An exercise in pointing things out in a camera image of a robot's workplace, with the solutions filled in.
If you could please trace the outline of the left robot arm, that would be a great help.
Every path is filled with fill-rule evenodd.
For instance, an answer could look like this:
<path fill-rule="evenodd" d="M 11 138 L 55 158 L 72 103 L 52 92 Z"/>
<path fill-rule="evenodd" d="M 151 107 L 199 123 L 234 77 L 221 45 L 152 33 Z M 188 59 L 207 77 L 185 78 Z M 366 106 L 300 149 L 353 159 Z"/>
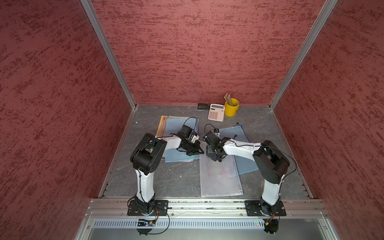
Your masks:
<path fill-rule="evenodd" d="M 150 214 L 155 207 L 154 172 L 166 150 L 180 150 L 187 156 L 203 154 L 200 136 L 181 132 L 166 137 L 145 134 L 132 153 L 130 160 L 137 175 L 136 203 L 141 211 Z"/>

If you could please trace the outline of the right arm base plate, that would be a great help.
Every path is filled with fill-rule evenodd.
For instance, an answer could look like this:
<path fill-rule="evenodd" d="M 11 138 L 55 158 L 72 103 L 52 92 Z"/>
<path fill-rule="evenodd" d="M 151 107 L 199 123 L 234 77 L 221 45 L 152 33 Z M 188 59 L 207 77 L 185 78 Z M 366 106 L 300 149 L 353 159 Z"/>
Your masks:
<path fill-rule="evenodd" d="M 286 217 L 284 204 L 278 200 L 275 205 L 269 205 L 263 200 L 245 201 L 245 209 L 248 217 Z"/>

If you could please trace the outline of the clear white mesh document bag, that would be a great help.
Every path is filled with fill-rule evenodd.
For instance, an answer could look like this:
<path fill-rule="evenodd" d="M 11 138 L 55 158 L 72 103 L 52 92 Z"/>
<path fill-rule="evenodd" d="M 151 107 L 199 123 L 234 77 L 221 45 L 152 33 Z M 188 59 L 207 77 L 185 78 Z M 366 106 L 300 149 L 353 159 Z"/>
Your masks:
<path fill-rule="evenodd" d="M 208 145 L 201 144 L 200 155 L 201 197 L 223 198 L 241 196 L 243 192 L 234 156 L 226 156 L 221 162 L 209 157 Z"/>

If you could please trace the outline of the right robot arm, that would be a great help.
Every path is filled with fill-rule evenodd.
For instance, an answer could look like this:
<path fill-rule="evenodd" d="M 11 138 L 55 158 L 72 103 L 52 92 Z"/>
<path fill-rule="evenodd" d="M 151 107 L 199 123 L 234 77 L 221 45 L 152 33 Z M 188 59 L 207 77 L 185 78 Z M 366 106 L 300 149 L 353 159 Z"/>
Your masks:
<path fill-rule="evenodd" d="M 207 156 L 215 162 L 221 162 L 226 156 L 239 156 L 254 161 L 265 180 L 259 201 L 261 214 L 272 216 L 281 210 L 280 190 L 290 161 L 271 141 L 239 142 L 230 138 L 220 139 L 213 132 L 208 132 L 203 140 L 207 143 Z"/>

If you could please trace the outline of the yellow mesh document bag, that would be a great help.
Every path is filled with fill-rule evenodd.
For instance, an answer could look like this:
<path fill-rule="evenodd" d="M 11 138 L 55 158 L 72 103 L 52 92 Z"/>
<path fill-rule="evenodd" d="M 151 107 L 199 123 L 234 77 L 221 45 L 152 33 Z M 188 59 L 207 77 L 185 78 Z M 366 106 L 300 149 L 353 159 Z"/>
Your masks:
<path fill-rule="evenodd" d="M 158 136 L 158 137 L 164 136 L 168 118 L 169 118 L 169 116 L 161 116 L 156 136 Z"/>

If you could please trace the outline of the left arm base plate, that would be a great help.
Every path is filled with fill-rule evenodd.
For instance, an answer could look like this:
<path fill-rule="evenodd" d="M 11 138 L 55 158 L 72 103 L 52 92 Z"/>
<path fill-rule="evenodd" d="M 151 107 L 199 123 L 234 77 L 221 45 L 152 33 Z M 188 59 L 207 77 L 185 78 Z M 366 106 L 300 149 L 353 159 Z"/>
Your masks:
<path fill-rule="evenodd" d="M 166 216 L 168 205 L 169 201 L 167 200 L 152 200 L 145 204 L 138 199 L 133 199 L 128 204 L 127 215 L 137 217 Z"/>

